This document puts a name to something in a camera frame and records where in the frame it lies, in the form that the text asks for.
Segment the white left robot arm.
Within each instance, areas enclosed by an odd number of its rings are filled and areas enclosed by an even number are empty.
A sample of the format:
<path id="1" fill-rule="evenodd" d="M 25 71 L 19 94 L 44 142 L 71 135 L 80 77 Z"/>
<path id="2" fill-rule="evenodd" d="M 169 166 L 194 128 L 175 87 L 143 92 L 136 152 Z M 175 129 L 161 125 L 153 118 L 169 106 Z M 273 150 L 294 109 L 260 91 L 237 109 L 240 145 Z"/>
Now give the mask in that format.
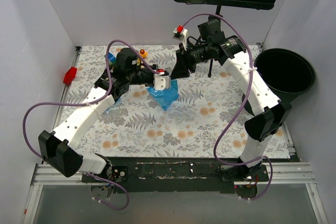
<path id="1" fill-rule="evenodd" d="M 136 53 L 123 48 L 116 56 L 111 72 L 105 71 L 95 82 L 81 106 L 51 132 L 43 131 L 38 137 L 43 160 L 62 173 L 71 177 L 76 172 L 92 173 L 100 182 L 108 181 L 113 172 L 112 164 L 100 154 L 85 154 L 76 149 L 94 122 L 131 85 L 153 85 L 153 73 L 142 68 Z"/>

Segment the blue trash bag roll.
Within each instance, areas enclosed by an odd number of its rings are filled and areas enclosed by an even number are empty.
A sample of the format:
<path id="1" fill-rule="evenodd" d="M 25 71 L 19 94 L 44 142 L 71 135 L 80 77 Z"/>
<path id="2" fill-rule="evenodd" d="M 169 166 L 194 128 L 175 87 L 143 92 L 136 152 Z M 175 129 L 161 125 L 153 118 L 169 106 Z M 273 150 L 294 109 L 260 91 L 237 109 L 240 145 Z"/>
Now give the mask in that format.
<path id="1" fill-rule="evenodd" d="M 162 91 L 158 91 L 152 87 L 148 87 L 149 94 L 164 111 L 166 111 L 173 104 L 173 102 L 179 98 L 178 90 L 179 89 L 177 80 L 172 80 L 170 88 Z"/>

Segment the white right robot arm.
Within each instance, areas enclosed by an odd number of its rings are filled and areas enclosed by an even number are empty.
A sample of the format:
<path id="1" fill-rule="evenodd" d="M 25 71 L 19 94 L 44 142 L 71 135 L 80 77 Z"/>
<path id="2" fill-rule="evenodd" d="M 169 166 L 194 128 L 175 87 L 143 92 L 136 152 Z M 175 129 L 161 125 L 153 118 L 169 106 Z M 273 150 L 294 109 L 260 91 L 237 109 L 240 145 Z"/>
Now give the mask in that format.
<path id="1" fill-rule="evenodd" d="M 264 159 L 268 141 L 287 118 L 291 104 L 282 101 L 266 85 L 253 65 L 250 48 L 242 36 L 236 33 L 225 37 L 220 27 L 223 20 L 221 16 L 210 15 L 207 22 L 198 26 L 203 42 L 191 47 L 187 44 L 187 29 L 184 26 L 174 29 L 173 38 L 181 43 L 176 51 L 171 78 L 188 78 L 195 72 L 197 64 L 209 60 L 218 61 L 234 78 L 245 96 L 234 118 L 239 116 L 245 104 L 250 105 L 253 115 L 245 122 L 247 143 L 235 164 L 238 176 L 248 181 L 257 174 L 256 167 Z"/>

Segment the small blue trash bag piece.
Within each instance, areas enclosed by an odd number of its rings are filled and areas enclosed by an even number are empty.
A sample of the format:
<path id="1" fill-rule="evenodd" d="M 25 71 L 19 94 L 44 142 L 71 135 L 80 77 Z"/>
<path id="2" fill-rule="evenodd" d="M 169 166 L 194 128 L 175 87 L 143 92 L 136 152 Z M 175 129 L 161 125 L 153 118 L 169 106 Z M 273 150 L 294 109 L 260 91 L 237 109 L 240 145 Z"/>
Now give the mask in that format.
<path id="1" fill-rule="evenodd" d="M 117 104 L 119 104 L 121 102 L 121 98 L 118 98 L 118 99 L 116 99 L 115 101 L 114 101 L 114 105 L 117 105 Z"/>

